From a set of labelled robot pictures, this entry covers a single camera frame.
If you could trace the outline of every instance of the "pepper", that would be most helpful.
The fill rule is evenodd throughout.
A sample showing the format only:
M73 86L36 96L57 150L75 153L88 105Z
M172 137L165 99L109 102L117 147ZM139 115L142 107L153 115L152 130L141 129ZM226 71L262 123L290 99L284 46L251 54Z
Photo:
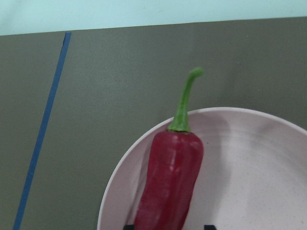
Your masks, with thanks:
M184 225L204 152L202 141L190 132L187 104L202 74L201 68L189 73L173 122L153 138L135 230L181 230Z

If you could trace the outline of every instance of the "black object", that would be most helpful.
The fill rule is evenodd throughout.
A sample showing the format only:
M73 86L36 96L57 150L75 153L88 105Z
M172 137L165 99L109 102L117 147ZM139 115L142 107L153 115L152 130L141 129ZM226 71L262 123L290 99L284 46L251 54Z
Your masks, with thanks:
M126 225L123 230L134 230L134 225ZM216 230L214 225L205 225L204 230Z
M216 230L216 227L214 225L205 225L205 230Z
M123 230L134 230L134 225L125 225Z

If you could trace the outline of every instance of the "green stem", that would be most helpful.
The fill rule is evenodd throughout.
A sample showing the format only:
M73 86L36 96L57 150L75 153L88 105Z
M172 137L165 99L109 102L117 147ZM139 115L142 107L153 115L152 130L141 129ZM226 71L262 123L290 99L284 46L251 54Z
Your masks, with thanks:
M167 127L167 130L177 132L189 132L188 124L188 101L190 90L195 78L200 77L203 74L202 68L195 68L189 73L189 77L183 88L182 95L179 100L178 108L174 116L173 122Z

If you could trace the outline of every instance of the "gray surface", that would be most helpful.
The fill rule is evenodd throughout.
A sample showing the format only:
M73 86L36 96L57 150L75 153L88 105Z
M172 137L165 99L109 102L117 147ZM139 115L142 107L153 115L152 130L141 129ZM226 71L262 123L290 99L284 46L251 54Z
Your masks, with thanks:
M22 46L27 36L13 36L12 46L29 52L28 46ZM56 51L39 66L54 71L60 50L55 41L63 33L32 36L40 46L44 43L41 36L55 38L52 42ZM12 226L41 108L53 77L53 73L39 74L38 66L30 64L29 79L43 96L23 95L22 89L29 90L33 84L22 80L23 71L16 73L9 66L20 63L18 60L25 54L7 46L7 39L0 37L0 48L12 56L12 60L3 58L1 63L7 68L5 74L0 70L4 76L1 81L8 85L0 86L1 106L4 104L1 110L6 111L1 142L11 147L1 147L4 186L0 192L1 202L10 212L1 213L0 229ZM45 52L37 49L35 55L40 59L46 57ZM144 132L174 114L187 73L195 66L203 66L206 74L193 86L190 110L244 107L279 116L306 129L306 60L307 18L72 32L21 229L94 230L102 195L116 164ZM23 69L29 68L21 63ZM18 84L12 84L12 76ZM16 96L9 99L14 92ZM10 108L12 103L18 105L25 100L41 103L31 103L32 109L25 106L28 120L21 122L17 115L24 108ZM16 120L20 122L19 129L12 127ZM10 200L3 197L8 194Z
M0 229L11 229L64 33L0 37Z

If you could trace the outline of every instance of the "white bowl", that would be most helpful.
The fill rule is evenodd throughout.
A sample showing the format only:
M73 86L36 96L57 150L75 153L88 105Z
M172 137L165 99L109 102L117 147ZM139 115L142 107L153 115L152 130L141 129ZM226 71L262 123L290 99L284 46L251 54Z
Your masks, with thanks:
M145 184L154 135L125 153L105 190L98 230L132 224ZM241 108L189 112L205 154L183 230L307 229L307 131L281 118Z

